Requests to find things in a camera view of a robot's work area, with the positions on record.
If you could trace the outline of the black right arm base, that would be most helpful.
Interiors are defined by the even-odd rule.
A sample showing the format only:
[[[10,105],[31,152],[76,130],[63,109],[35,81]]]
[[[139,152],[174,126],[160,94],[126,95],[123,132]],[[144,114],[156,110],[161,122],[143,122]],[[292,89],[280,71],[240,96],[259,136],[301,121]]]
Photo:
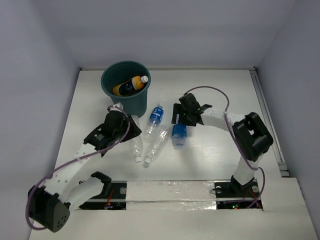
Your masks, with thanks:
[[[256,180],[245,189],[237,189],[230,181],[218,181],[210,191],[216,197],[218,210],[263,209]]]

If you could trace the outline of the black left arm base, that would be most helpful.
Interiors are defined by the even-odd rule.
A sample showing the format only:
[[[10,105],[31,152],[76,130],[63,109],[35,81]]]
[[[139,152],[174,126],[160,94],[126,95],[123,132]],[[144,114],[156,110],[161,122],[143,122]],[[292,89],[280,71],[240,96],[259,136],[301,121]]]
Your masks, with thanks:
[[[79,206],[81,210],[125,210],[127,182],[113,181],[101,194]]]

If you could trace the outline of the orange juice bottle white cap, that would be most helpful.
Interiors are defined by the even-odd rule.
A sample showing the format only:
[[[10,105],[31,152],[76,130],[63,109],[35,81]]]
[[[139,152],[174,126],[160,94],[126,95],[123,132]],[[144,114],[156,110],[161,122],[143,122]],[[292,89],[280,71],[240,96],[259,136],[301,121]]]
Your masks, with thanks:
[[[127,97],[135,94],[137,91],[140,91],[148,81],[149,78],[146,75],[137,75],[132,77],[128,81],[115,86],[112,89],[112,93],[113,95],[118,97]]]

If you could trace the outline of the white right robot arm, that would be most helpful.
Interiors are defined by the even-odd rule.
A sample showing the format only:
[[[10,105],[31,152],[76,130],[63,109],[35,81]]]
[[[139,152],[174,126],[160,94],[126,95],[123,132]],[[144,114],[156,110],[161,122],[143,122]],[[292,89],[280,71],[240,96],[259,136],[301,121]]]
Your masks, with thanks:
[[[179,103],[173,105],[171,122],[189,127],[197,124],[211,126],[230,133],[240,152],[237,169],[230,179],[230,190],[235,196],[242,196],[248,191],[260,159],[274,143],[257,113],[240,115],[218,110],[209,104],[200,105],[192,93],[184,94]]]

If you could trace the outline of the clear bottle blue cap label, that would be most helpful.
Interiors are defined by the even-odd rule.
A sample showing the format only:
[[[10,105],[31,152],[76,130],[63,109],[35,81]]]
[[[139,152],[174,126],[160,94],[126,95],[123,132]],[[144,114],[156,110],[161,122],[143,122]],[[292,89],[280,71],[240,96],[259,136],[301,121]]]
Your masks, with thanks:
[[[171,142],[174,149],[182,149],[187,140],[187,126],[177,123],[172,128]]]

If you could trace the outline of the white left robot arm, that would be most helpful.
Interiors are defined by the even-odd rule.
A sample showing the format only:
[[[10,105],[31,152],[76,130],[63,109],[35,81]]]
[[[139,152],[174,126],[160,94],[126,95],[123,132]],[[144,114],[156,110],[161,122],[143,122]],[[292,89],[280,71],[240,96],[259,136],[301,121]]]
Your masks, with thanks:
[[[130,114],[112,107],[104,122],[83,140],[72,160],[54,169],[28,191],[25,219],[33,230],[58,232],[68,221],[71,211],[92,197],[110,194],[112,179],[93,171],[94,156],[103,157],[120,143],[141,134]]]

